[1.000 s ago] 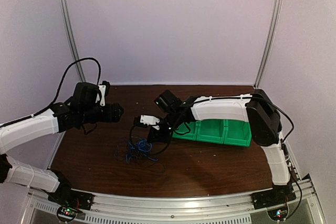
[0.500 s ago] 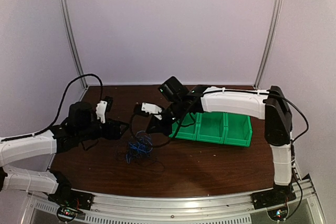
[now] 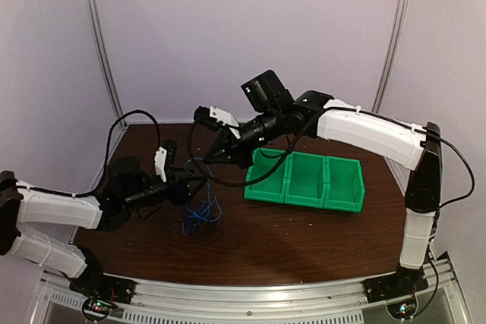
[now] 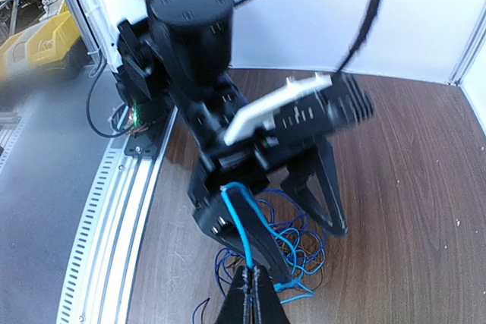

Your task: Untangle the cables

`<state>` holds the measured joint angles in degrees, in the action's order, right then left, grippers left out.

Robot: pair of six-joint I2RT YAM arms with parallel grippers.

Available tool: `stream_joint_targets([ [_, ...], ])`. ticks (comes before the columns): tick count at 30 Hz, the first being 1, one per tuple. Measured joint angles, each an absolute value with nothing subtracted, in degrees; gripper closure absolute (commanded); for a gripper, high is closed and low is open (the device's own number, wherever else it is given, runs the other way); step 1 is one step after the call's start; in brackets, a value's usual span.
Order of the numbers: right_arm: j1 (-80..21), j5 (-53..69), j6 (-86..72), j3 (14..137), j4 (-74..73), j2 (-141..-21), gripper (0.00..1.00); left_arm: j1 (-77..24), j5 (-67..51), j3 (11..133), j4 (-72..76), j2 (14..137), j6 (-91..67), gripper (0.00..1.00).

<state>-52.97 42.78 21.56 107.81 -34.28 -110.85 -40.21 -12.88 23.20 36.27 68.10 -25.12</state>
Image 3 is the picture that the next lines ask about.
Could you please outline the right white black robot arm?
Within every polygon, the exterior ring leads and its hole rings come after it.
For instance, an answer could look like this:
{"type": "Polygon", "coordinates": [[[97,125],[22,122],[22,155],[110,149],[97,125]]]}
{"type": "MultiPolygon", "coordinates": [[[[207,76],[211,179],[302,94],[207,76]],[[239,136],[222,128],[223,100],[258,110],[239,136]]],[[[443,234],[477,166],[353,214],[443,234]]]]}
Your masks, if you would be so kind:
{"type": "Polygon", "coordinates": [[[257,116],[240,123],[216,106],[200,106],[194,121],[218,133],[204,162],[252,164],[252,153],[286,134],[335,140],[391,159],[410,171],[405,193],[406,225],[398,272],[390,276],[394,294],[406,294],[418,283],[439,210],[442,180],[440,128],[407,124],[376,115],[315,90],[297,99],[272,70],[244,83],[242,91],[257,116]]]}

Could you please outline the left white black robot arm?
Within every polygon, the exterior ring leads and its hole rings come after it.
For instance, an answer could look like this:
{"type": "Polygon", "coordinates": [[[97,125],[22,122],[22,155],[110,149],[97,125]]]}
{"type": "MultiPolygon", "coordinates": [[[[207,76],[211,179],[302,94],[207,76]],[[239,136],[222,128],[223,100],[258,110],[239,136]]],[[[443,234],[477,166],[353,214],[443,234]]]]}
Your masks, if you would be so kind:
{"type": "Polygon", "coordinates": [[[133,156],[110,163],[107,182],[92,193],[50,192],[1,173],[1,254],[24,258],[62,272],[94,297],[109,290],[109,280],[96,257],[84,247],[68,245],[31,228],[31,223],[70,225],[88,230],[114,231],[133,213],[164,202],[189,203],[206,185],[206,178],[170,167],[157,157],[154,173],[147,173],[133,156]]]}

